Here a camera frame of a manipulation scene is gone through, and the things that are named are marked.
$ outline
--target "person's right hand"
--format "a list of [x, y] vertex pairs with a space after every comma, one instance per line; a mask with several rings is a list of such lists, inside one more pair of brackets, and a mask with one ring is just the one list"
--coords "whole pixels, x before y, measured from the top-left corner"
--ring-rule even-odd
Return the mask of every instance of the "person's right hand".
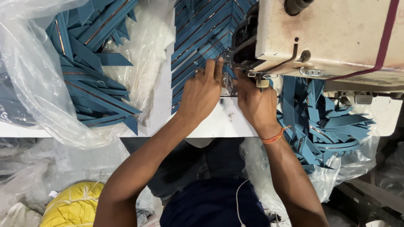
[[238, 80], [233, 80], [238, 92], [238, 107], [247, 121], [254, 127], [260, 139], [270, 139], [280, 130], [276, 119], [276, 91], [269, 86], [259, 88], [239, 69], [234, 70]]

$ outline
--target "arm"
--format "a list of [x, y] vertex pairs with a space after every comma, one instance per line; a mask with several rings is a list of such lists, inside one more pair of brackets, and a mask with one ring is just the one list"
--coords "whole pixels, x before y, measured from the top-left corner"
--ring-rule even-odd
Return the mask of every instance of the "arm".
[[[236, 75], [238, 106], [245, 118], [259, 138], [276, 136], [281, 131], [276, 119], [276, 91], [269, 87], [261, 93], [241, 71], [236, 71]], [[285, 138], [264, 146], [275, 191], [285, 205], [292, 225], [328, 226], [316, 191]]]
[[111, 175], [99, 198], [94, 226], [136, 226], [136, 199], [163, 159], [214, 109], [220, 98], [223, 59], [209, 59], [206, 71], [185, 83], [181, 106], [141, 148]]

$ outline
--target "industrial sewing machine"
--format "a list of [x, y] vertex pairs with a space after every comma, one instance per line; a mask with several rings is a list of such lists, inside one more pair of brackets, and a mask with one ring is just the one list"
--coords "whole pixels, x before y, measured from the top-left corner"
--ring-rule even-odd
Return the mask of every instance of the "industrial sewing machine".
[[280, 75], [327, 80], [324, 90], [370, 104], [402, 99], [404, 1], [262, 0], [232, 37], [225, 60], [268, 87]]

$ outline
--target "white earphone cable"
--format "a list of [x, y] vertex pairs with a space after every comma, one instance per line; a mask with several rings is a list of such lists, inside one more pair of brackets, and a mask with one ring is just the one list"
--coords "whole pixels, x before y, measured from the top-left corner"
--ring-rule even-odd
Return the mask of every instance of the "white earphone cable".
[[237, 216], [238, 216], [238, 220], [240, 221], [241, 227], [246, 227], [243, 222], [240, 219], [240, 213], [238, 212], [238, 190], [241, 188], [241, 186], [243, 186], [244, 183], [246, 183], [247, 181], [249, 181], [249, 179], [245, 180], [240, 186], [238, 186], [237, 192], [236, 192], [236, 203], [237, 203]]

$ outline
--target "yellow sack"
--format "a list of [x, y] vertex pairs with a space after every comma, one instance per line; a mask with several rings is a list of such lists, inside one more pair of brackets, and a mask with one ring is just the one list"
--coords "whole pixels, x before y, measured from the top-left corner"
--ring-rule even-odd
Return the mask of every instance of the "yellow sack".
[[68, 187], [46, 206], [40, 227], [92, 226], [102, 188], [99, 182]]

